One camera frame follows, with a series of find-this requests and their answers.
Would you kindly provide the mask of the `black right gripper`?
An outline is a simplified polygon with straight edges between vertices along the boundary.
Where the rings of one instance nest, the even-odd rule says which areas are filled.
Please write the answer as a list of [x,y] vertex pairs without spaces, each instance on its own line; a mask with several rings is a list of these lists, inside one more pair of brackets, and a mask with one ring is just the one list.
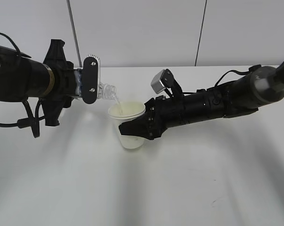
[[198,122],[198,94],[183,96],[182,99],[159,96],[145,103],[146,111],[141,116],[121,123],[121,135],[153,140],[165,130]]

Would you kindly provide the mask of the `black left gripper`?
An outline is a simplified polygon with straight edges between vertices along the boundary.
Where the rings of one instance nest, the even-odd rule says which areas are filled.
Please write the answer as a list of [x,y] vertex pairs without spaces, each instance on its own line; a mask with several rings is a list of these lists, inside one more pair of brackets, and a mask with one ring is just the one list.
[[42,109],[46,126],[59,126],[59,116],[63,108],[71,106],[71,98],[79,98],[77,70],[74,64],[66,60],[64,53],[65,42],[59,39],[51,39],[50,46],[43,63],[51,66],[55,82],[51,91],[52,100],[42,101]]

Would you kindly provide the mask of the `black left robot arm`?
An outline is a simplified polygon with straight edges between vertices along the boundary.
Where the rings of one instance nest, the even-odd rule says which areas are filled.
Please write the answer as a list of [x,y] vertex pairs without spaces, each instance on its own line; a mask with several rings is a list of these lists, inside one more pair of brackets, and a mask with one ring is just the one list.
[[52,39],[42,63],[24,53],[0,46],[0,101],[41,100],[46,126],[58,126],[63,108],[78,95],[75,68],[67,61],[63,40]]

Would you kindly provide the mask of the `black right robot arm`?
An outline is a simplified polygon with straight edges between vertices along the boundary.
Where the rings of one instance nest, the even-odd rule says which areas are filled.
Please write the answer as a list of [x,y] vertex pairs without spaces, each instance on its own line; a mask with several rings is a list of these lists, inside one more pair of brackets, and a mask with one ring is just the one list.
[[167,129],[218,118],[235,118],[258,111],[262,106],[284,98],[284,61],[277,67],[254,65],[247,71],[233,70],[240,79],[196,92],[183,92],[169,69],[163,69],[151,81],[155,93],[145,112],[119,125],[121,135],[154,140]]

